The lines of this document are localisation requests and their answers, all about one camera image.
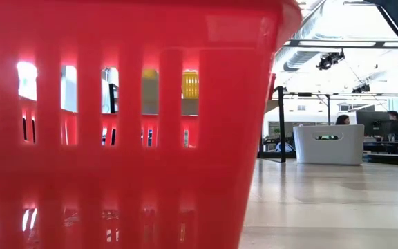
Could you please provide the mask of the pale blue rounded object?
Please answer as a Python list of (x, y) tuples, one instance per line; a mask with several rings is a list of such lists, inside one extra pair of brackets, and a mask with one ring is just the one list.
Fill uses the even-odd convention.
[(275, 152), (282, 152), (284, 151), (285, 153), (291, 153), (295, 151), (295, 148), (291, 146), (291, 144), (285, 142), (284, 145), (282, 145), (280, 142), (276, 145), (275, 147)]

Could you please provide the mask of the dark office desk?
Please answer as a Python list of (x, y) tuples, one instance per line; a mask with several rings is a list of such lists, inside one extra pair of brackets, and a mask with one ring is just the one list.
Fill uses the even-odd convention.
[(385, 141), (382, 138), (365, 137), (363, 150), (374, 154), (398, 154), (398, 142)]

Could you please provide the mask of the black computer monitor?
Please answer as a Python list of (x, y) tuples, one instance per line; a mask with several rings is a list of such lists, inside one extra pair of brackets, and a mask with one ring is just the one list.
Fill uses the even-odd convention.
[(357, 111), (356, 123), (364, 126), (365, 136), (387, 136), (390, 131), (390, 118), (383, 111)]

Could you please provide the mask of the silver ceiling duct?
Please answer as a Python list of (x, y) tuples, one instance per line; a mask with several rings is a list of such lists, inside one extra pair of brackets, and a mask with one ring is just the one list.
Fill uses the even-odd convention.
[[(321, 26), (321, 19), (306, 21), (301, 29), (296, 32), (292, 39), (321, 39), (318, 29)], [(320, 52), (309, 48), (282, 47), (276, 54), (276, 63), (283, 67), (286, 72), (295, 72)]]

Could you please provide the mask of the overhead LED light bar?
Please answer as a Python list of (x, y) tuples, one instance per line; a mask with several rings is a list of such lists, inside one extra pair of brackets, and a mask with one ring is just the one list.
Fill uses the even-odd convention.
[(290, 48), (375, 48), (398, 49), (398, 41), (289, 39), (283, 45)]

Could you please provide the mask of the black background workstation frame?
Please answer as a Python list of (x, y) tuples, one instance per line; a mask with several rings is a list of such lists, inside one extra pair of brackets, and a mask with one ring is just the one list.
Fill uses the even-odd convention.
[(377, 111), (396, 110), (392, 101), (398, 100), (398, 93), (276, 92), (273, 99), (281, 103), (286, 122), (332, 125), (341, 114), (354, 116), (370, 107)]

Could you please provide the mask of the black aluminium rig frame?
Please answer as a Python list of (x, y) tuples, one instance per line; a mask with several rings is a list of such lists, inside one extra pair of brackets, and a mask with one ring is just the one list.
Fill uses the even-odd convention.
[[(273, 160), (281, 162), (281, 154), (279, 152), (258, 152), (257, 158)], [(387, 165), (398, 165), (397, 154), (364, 154), (363, 161), (365, 163), (379, 163)]]

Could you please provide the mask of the yellow slotted plastic basket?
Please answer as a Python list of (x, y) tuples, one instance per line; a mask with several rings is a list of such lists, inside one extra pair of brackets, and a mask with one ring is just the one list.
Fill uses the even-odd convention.
[(196, 71), (185, 71), (182, 74), (182, 96), (184, 99), (198, 99), (199, 79)]

